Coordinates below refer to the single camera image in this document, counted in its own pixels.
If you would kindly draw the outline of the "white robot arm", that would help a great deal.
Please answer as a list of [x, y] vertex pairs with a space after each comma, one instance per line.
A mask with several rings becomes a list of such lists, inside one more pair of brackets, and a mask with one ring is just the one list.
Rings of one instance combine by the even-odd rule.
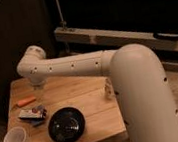
[[130, 142], [178, 142], [178, 109], [161, 61], [145, 45], [48, 60], [45, 50], [29, 46], [18, 74], [39, 87], [51, 76], [110, 78]]

